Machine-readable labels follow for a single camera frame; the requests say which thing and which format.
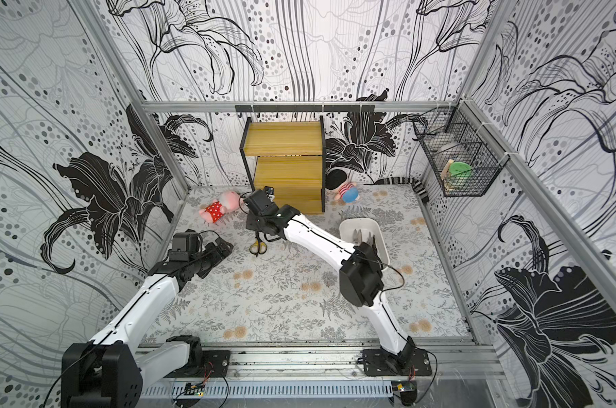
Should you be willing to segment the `yellow handled black scissors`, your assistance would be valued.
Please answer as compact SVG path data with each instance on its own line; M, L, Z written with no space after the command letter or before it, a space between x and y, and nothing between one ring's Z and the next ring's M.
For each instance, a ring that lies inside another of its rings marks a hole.
M255 231L255 242L250 245L250 254L259 257L267 252L267 244L260 236L260 231Z

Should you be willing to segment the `white plastic storage box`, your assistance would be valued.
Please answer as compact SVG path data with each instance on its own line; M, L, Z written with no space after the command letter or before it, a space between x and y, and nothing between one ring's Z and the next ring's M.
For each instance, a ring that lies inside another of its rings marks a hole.
M383 272L389 270L390 263L386 242L379 224L369 218L346 219L340 223L340 238L343 241L359 245L363 242L376 248L377 255L384 265Z

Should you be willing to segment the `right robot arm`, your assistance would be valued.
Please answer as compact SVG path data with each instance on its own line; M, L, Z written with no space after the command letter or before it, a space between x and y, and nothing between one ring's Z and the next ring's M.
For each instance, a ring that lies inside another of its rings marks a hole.
M380 347L394 360L406 360L416 350L403 331L387 299L381 261L374 246L343 241L313 224L290 205L279 207L264 190L243 199L247 207L247 229L275 236L309 250L339 273L340 294L367 317L379 338Z

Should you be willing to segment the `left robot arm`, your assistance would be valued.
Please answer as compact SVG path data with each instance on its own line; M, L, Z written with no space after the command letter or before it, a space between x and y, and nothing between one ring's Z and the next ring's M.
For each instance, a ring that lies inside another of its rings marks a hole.
M233 252L221 237L203 243L201 234L174 235L165 260L149 272L137 294L107 326L64 353L63 407L135 407L144 390L176 374L226 373L230 355L206 357L199 338L177 335L146 355L136 354L162 310L194 277L204 279Z

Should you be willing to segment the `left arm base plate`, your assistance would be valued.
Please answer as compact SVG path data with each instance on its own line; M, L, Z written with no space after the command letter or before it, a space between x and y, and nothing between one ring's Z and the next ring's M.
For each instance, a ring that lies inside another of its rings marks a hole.
M231 362L230 350L204 350L199 362L190 360L165 378L226 377Z

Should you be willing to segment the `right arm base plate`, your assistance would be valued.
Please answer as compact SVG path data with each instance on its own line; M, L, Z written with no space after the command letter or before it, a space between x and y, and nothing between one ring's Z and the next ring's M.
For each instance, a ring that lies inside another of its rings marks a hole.
M429 355L419 348L406 360L401 360L384 350L363 350L357 359L367 377L430 377L433 366Z

